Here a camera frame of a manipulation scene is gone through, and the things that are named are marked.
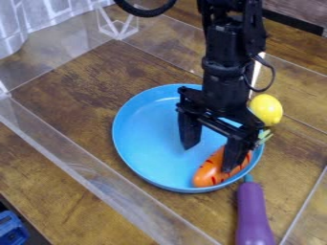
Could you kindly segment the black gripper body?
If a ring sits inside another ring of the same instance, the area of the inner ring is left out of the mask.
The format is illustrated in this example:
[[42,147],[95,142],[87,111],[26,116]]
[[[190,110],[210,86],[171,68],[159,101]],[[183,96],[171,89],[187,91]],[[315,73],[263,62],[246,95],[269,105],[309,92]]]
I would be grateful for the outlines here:
[[263,121],[247,107],[254,72],[254,61],[226,67],[214,61],[203,60],[203,84],[199,90],[178,88],[179,113],[198,118],[207,126],[228,137],[232,134],[247,136],[263,128]]

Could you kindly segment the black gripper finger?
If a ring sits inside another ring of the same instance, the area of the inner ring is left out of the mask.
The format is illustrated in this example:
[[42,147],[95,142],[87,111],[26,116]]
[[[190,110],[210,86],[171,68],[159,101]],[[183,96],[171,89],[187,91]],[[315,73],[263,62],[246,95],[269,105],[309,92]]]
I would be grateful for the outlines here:
[[228,173],[246,160],[247,154],[255,150],[258,135],[240,136],[232,134],[227,137],[223,150],[223,172]]
[[186,150],[191,149],[200,141],[202,123],[198,118],[186,113],[178,114],[180,142]]

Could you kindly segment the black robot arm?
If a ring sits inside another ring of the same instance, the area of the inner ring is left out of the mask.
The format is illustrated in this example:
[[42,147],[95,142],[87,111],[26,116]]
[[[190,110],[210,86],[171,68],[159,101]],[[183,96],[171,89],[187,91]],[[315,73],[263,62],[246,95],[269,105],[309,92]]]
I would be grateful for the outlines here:
[[231,172],[255,149],[264,122],[247,102],[254,57],[266,48],[260,0],[198,0],[206,38],[199,90],[182,86],[176,104],[182,145],[192,148],[208,127],[227,137],[223,150],[224,173]]

